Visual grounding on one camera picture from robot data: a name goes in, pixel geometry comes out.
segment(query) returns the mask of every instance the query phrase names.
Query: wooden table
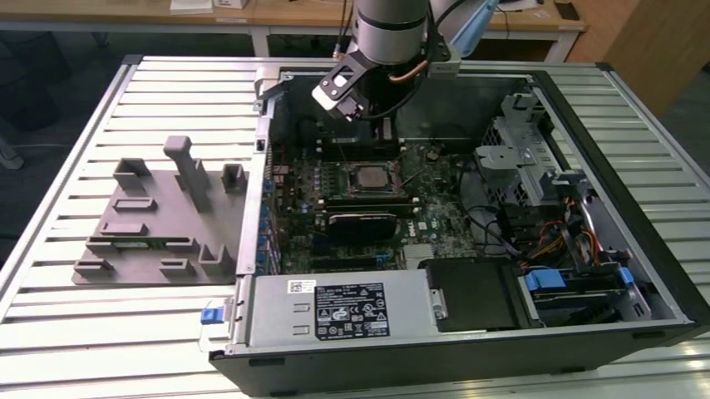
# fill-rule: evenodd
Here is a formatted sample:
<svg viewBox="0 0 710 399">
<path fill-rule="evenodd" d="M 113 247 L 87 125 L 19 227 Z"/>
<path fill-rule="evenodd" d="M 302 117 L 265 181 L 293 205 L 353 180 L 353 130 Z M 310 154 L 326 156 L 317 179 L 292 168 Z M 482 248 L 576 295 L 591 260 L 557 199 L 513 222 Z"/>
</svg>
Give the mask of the wooden table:
<svg viewBox="0 0 710 399">
<path fill-rule="evenodd" d="M 341 0 L 250 0 L 241 10 L 170 16 L 169 0 L 0 0 L 0 29 L 71 32 L 245 33 L 257 57 L 268 57 L 270 34 L 337 35 Z M 486 39 L 553 42 L 545 61 L 563 62 L 583 21 L 560 18 L 552 0 L 539 8 L 501 13 Z"/>
</svg>

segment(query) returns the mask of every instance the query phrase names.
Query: cardboard box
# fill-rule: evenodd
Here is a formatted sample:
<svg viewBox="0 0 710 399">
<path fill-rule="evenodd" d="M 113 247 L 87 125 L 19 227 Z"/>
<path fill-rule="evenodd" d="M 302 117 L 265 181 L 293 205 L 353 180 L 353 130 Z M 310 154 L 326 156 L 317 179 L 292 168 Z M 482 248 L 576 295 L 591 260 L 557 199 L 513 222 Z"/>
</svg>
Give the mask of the cardboard box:
<svg viewBox="0 0 710 399">
<path fill-rule="evenodd" d="M 248 0 L 213 0 L 214 7 L 244 8 Z"/>
</svg>

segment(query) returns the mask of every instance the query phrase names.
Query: motherboard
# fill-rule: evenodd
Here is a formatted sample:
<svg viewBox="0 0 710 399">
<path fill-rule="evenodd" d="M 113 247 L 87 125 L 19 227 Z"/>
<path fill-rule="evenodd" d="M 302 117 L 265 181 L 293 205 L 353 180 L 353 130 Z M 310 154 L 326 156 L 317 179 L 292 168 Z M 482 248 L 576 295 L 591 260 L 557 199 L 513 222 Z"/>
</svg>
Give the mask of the motherboard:
<svg viewBox="0 0 710 399">
<path fill-rule="evenodd" d="M 397 270 L 476 256 L 457 193 L 462 156 L 436 142 L 401 143 L 390 160 L 357 160 L 342 147 L 274 151 L 280 272 Z"/>
</svg>

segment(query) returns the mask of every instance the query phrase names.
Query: cable connector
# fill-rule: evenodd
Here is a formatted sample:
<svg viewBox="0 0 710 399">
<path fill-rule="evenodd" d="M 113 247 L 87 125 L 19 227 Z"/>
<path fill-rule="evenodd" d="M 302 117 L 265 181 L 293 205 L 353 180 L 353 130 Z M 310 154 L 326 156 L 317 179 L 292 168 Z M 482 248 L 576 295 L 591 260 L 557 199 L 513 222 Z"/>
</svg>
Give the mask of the cable connector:
<svg viewBox="0 0 710 399">
<path fill-rule="evenodd" d="M 340 43 L 334 43 L 334 47 L 332 48 L 332 59 L 338 60 L 342 58 L 342 52 L 340 51 Z"/>
</svg>

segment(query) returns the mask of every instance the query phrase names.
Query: red wire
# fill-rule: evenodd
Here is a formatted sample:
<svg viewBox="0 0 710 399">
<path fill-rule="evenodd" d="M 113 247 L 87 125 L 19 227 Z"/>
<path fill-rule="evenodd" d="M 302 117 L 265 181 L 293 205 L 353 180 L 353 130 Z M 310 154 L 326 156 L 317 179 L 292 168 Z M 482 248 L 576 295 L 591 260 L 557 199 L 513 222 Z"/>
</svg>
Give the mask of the red wire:
<svg viewBox="0 0 710 399">
<path fill-rule="evenodd" d="M 560 220 L 553 220 L 551 222 L 547 222 L 541 228 L 540 228 L 540 240 L 536 242 L 537 246 L 541 245 L 541 241 L 544 240 L 544 232 L 549 228 L 549 226 L 553 226 L 555 224 L 561 224 L 563 222 Z"/>
</svg>

